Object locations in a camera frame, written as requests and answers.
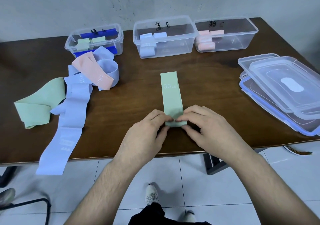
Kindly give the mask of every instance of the green resistance band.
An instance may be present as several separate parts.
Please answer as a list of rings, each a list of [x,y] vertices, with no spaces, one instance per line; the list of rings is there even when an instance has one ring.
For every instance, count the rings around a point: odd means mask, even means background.
[[[183,114],[183,106],[177,72],[173,71],[161,73],[160,77],[162,87],[163,108],[165,114],[170,115],[174,119],[177,119],[179,116]],[[170,127],[180,127],[182,125],[186,125],[186,121],[166,122],[166,125]]]
[[[46,83],[34,94],[14,102],[26,129],[44,125],[50,121],[50,110],[66,98],[63,77]]]

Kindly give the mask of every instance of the right hand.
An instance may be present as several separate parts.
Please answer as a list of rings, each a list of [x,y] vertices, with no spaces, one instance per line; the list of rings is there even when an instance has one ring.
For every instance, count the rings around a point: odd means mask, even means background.
[[[243,151],[252,152],[251,147],[225,118],[205,106],[193,105],[186,108],[176,121],[190,121],[200,127],[199,133],[188,125],[181,126],[198,146],[229,165],[238,159]]]

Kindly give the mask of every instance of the pink resistance band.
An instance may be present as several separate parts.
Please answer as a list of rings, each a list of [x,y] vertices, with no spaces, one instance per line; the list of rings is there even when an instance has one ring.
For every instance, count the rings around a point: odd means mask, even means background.
[[[78,71],[84,74],[95,85],[103,90],[109,90],[113,83],[113,78],[108,76],[98,65],[92,52],[87,52],[77,57],[72,64]]]

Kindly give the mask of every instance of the forearm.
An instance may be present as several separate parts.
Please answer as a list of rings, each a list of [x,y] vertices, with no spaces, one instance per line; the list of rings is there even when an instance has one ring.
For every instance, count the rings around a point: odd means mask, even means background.
[[[245,186],[262,224],[320,224],[261,155],[245,150],[230,166]]]
[[[111,161],[65,225],[112,225],[121,200],[138,171]]]

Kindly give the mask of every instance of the shoe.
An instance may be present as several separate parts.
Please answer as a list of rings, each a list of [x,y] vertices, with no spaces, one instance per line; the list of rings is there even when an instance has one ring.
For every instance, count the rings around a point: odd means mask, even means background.
[[[195,214],[192,211],[187,211],[183,218],[183,222],[196,222]]]
[[[16,195],[16,191],[14,188],[6,189],[5,191],[0,193],[0,207],[5,207],[10,205],[13,200],[14,196]]]
[[[158,192],[153,184],[148,184],[145,198],[147,205],[153,202],[159,203]]]

